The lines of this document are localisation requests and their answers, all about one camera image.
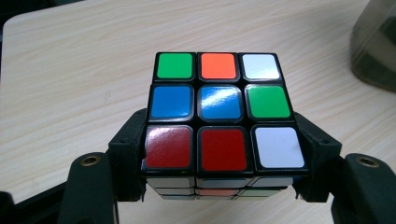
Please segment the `table surface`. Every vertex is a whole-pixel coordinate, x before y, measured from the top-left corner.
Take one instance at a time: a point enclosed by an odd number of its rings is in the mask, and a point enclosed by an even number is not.
[[[84,1],[4,27],[0,189],[18,203],[64,182],[80,155],[147,106],[157,51],[275,52],[295,111],[396,170],[395,93],[354,77],[352,27],[368,1]],[[121,223],[332,223],[292,188],[260,202],[120,203]]]

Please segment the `screw hole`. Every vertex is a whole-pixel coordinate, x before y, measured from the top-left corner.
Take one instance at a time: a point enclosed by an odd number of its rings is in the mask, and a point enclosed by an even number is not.
[[[358,162],[362,165],[368,166],[368,167],[379,167],[379,163],[376,161],[373,161],[372,159],[366,158],[366,157],[358,157]]]
[[[82,159],[80,164],[82,166],[92,166],[92,165],[95,165],[96,163],[98,163],[99,160],[100,160],[100,157],[98,157],[98,156],[89,156],[89,157]]]

